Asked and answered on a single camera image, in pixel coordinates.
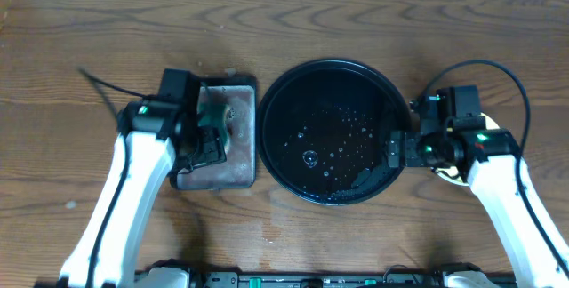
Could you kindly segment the green yellow sponge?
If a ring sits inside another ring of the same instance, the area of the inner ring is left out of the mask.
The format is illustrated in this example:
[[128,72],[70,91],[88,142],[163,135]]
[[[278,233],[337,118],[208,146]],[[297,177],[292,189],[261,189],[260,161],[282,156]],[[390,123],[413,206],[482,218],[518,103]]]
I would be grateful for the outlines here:
[[198,105],[200,127],[211,126],[218,130],[224,150],[230,150],[230,137],[232,128],[230,127],[229,115],[230,107],[225,103],[202,102]]

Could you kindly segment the yellow plate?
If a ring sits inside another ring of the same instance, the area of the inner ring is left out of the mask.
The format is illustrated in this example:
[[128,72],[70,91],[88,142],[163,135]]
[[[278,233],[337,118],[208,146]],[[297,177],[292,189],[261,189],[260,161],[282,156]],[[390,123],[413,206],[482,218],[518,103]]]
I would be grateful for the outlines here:
[[[483,113],[482,116],[485,118],[486,129],[496,130],[500,128],[500,126],[487,114]],[[460,176],[459,171],[455,166],[450,168],[432,168],[431,171],[439,178],[454,185],[461,187],[467,187],[469,185],[468,182]]]

